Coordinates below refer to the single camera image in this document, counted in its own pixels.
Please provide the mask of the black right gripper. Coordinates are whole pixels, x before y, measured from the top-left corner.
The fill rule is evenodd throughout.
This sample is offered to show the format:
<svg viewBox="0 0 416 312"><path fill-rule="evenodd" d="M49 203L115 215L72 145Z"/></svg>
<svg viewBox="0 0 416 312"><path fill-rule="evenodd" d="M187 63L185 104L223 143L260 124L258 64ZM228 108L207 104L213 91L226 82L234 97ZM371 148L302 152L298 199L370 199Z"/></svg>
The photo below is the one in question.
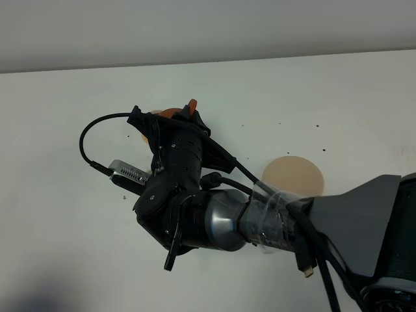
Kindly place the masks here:
<svg viewBox="0 0 416 312"><path fill-rule="evenodd" d="M196 111L192 119L144 114L135 107L127 123L147 137L153 154L146 188L198 190L202 168L231 173L235 160L210 138L211 130Z"/></svg>

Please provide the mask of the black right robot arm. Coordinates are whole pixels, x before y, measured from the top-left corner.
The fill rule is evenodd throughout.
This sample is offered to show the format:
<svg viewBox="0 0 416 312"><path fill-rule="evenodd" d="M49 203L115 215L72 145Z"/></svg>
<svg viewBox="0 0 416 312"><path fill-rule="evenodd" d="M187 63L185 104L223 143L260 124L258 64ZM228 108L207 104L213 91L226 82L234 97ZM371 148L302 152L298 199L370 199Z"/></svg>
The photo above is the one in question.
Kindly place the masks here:
<svg viewBox="0 0 416 312"><path fill-rule="evenodd" d="M250 243L292 252L306 275L319 268L333 311L331 268L360 310L415 310L414 175L381 175L335 196L300 196L258 179L246 188L222 176L241 164L195 109L166 118L134 108L127 121L153 153L134 212L168 250L166 270L193 249Z"/></svg>

